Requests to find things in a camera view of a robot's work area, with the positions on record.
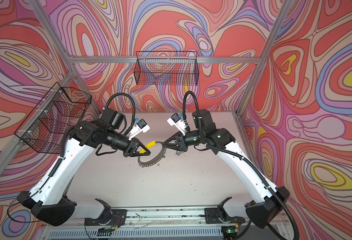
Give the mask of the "metal keyring disc yellow handle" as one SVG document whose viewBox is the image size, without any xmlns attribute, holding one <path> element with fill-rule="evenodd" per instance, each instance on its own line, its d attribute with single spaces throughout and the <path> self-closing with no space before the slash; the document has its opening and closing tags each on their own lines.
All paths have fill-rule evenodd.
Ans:
<svg viewBox="0 0 352 240">
<path fill-rule="evenodd" d="M 141 168 L 149 168 L 158 165 L 160 160 L 166 157 L 167 149 L 163 147 L 163 142 L 152 141 L 146 145 L 146 148 L 151 151 L 150 155 L 144 155 L 145 151 L 142 149 L 141 156 L 138 157 L 138 164 Z"/>
</svg>

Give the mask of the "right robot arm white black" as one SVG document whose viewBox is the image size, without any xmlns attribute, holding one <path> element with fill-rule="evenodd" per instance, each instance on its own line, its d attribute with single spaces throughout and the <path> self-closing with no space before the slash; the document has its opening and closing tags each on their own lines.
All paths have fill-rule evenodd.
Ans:
<svg viewBox="0 0 352 240">
<path fill-rule="evenodd" d="M 192 91 L 185 93 L 182 113 L 175 113 L 168 119 L 171 126 L 178 128 L 178 133 L 164 141 L 163 147 L 185 153 L 190 146 L 203 144 L 206 150 L 224 160 L 243 182 L 252 199 L 242 204 L 244 218 L 249 224 L 269 228 L 280 240 L 284 237 L 278 233 L 270 222 L 284 211 L 293 229 L 293 239 L 300 238 L 297 223 L 286 206 L 290 197 L 285 187 L 277 187 L 259 168 L 243 153 L 234 136 L 225 128 L 216 128 L 208 110 L 201 110 L 197 97 Z"/>
</svg>

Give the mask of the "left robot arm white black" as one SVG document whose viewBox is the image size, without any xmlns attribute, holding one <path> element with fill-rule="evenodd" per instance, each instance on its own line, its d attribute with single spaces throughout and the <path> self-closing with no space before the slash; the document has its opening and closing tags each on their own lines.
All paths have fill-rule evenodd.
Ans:
<svg viewBox="0 0 352 240">
<path fill-rule="evenodd" d="M 42 179 L 29 191 L 22 191 L 16 198 L 31 211 L 37 221 L 60 226 L 70 219 L 85 219 L 99 226 L 108 226 L 114 217 L 111 206 L 101 199 L 93 203 L 76 203 L 67 196 L 67 187 L 84 160 L 95 152 L 100 156 L 102 146 L 112 152 L 121 151 L 124 157 L 149 156 L 150 150 L 137 135 L 145 133 L 150 126 L 144 119 L 138 120 L 133 113 L 131 125 L 122 134 L 116 130 L 125 116 L 110 108 L 115 97 L 133 98 L 125 93 L 109 98 L 101 116 L 92 121 L 81 121 L 71 126 L 61 140 L 59 156 Z"/>
</svg>

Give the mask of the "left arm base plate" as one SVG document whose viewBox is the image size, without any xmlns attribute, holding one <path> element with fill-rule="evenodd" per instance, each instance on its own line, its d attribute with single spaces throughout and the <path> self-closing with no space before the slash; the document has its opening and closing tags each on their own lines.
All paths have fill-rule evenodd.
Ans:
<svg viewBox="0 0 352 240">
<path fill-rule="evenodd" d="M 125 224 L 128 210 L 111 209 L 104 211 L 97 219 L 86 218 L 85 226 L 115 226 L 119 227 Z"/>
</svg>

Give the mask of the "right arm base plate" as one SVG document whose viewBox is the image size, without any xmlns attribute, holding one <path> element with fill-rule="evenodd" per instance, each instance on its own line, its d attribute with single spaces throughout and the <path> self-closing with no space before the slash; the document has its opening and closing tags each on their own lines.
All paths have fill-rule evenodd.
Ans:
<svg viewBox="0 0 352 240">
<path fill-rule="evenodd" d="M 246 222 L 242 217 L 230 217 L 221 208 L 205 208 L 204 214 L 200 215 L 205 218 L 207 224 L 239 224 L 242 225 Z"/>
</svg>

